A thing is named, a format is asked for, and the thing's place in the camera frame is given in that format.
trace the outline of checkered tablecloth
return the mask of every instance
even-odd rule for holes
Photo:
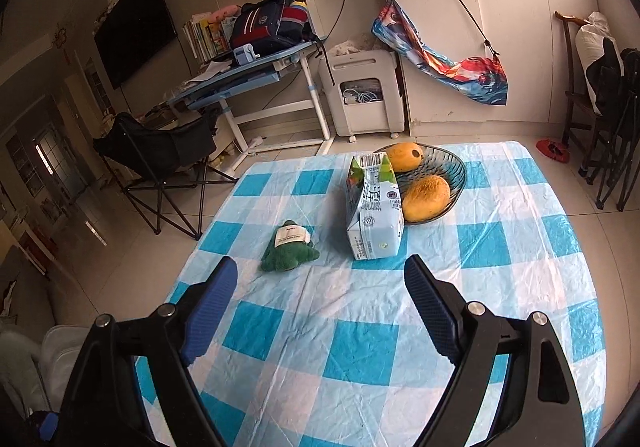
[[[404,228],[396,257],[354,261],[346,239],[344,180],[350,154],[251,166],[191,254],[168,300],[204,281],[223,255],[238,288],[206,355],[196,388],[229,446],[412,446],[453,367],[439,356],[404,287],[418,253],[434,275],[495,315],[544,311],[571,366],[587,445],[602,418],[604,333],[589,269],[571,224],[529,153],[516,142],[446,146],[468,180],[445,217]],[[320,258],[263,273],[274,228],[306,226]],[[485,438],[506,370],[491,384],[468,444]],[[160,441],[171,438],[138,363]]]

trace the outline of cabinet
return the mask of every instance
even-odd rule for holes
[[[455,60],[485,55],[481,34],[457,0],[397,1],[437,52]],[[587,17],[597,10],[596,0],[463,1],[500,52],[509,82],[507,105],[475,103],[403,59],[411,134],[428,135],[423,125],[428,122],[562,122],[568,71],[562,24],[554,12]]]

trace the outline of screw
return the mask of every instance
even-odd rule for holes
[[[103,313],[101,315],[98,315],[95,318],[95,325],[98,328],[104,328],[105,326],[107,326],[107,324],[109,324],[111,322],[111,316],[108,313]]]
[[[469,310],[470,313],[478,316],[482,315],[484,313],[484,310],[486,310],[486,308],[484,307],[484,304],[478,301],[470,302],[469,304],[466,305],[466,308]]]
[[[548,321],[548,317],[542,312],[534,312],[533,321],[540,326],[544,326]]]
[[[169,317],[175,313],[175,305],[170,302],[166,302],[158,306],[157,312],[161,317]]]

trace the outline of stack of books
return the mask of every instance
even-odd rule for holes
[[[195,14],[182,26],[193,56],[200,64],[211,61],[216,55],[229,50],[229,43],[221,24],[207,21],[210,15],[211,12]]]

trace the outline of blue gripper pad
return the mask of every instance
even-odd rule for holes
[[[435,283],[448,284],[437,281],[420,257],[412,255],[404,262],[404,285],[436,351],[457,364],[463,354],[458,325]]]
[[[184,344],[180,349],[182,362],[188,367],[209,349],[213,335],[229,306],[238,285],[238,267],[229,257],[223,257],[216,267],[215,277],[207,287],[187,319]]]

